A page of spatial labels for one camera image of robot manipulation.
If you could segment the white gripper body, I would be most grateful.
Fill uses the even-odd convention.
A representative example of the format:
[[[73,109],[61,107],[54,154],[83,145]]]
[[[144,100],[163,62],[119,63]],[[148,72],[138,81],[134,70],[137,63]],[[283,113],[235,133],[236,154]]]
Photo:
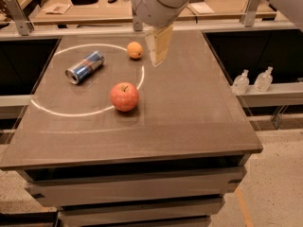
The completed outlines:
[[[131,0],[132,9],[149,26],[171,25],[187,6],[189,0]]]

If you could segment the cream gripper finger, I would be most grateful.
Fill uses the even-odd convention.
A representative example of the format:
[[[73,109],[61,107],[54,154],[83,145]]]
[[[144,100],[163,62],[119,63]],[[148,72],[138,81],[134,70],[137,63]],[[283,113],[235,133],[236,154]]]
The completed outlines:
[[[147,47],[149,49],[151,62],[153,64],[157,63],[157,53],[156,53],[156,32],[154,29],[150,29],[145,33],[145,41],[147,44]]]
[[[173,25],[166,26],[154,35],[155,50],[154,50],[154,65],[158,66],[167,56],[169,42],[173,32]]]

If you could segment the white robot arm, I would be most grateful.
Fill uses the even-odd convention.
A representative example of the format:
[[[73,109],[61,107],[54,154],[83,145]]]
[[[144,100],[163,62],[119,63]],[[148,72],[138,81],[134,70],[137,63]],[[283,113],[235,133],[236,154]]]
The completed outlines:
[[[246,12],[241,18],[245,27],[254,24],[259,0],[249,0]],[[189,0],[131,0],[134,15],[149,26],[162,29],[177,19]],[[297,28],[303,28],[303,0],[269,0]]]

